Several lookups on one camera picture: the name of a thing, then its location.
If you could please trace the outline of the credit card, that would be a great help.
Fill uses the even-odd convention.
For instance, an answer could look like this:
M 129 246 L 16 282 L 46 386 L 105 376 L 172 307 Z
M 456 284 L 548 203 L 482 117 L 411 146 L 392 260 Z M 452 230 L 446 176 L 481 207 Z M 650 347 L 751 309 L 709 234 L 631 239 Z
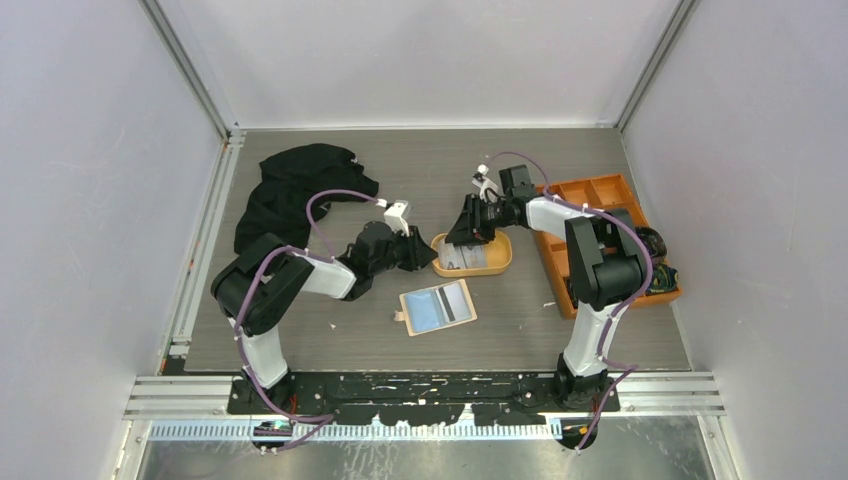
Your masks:
M 438 244 L 439 264 L 445 270 L 466 270 L 488 267 L 483 245 L 459 246 L 441 242 Z

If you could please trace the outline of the yellow oval tray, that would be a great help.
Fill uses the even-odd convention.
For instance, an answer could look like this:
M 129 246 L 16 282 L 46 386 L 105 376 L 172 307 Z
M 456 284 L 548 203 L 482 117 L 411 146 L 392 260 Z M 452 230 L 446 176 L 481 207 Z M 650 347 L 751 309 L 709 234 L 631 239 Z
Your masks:
M 446 278 L 492 276 L 504 273 L 513 259 L 509 237 L 497 232 L 495 239 L 485 245 L 457 246 L 445 242 L 447 234 L 435 236 L 430 247 L 437 259 L 431 262 L 433 270 Z

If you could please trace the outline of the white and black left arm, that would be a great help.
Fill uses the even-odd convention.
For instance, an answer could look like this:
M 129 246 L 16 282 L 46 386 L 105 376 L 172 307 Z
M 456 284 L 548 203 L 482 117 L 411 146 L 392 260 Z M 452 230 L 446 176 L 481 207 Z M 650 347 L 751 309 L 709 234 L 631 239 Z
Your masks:
M 392 269 L 415 272 L 437 257 L 416 226 L 395 231 L 381 221 L 367 223 L 335 259 L 286 245 L 274 234 L 250 245 L 214 278 L 210 293 L 230 322 L 243 370 L 256 382 L 255 403 L 269 413 L 290 403 L 290 368 L 278 324 L 299 294 L 354 301 L 376 276 Z

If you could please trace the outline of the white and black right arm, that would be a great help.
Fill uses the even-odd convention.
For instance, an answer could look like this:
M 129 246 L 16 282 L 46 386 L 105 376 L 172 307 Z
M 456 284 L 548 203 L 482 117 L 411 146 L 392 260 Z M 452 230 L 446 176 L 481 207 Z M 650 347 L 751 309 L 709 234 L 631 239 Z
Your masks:
M 499 172 L 492 182 L 485 164 L 477 167 L 467 195 L 445 241 L 456 246 L 485 245 L 498 230 L 521 226 L 562 240 L 577 300 L 571 338 L 559 355 L 553 380 L 558 403 L 577 411 L 597 391 L 608 388 L 608 343 L 621 314 L 648 288 L 651 255 L 639 239 L 628 211 L 578 205 L 536 189 L 526 166 Z

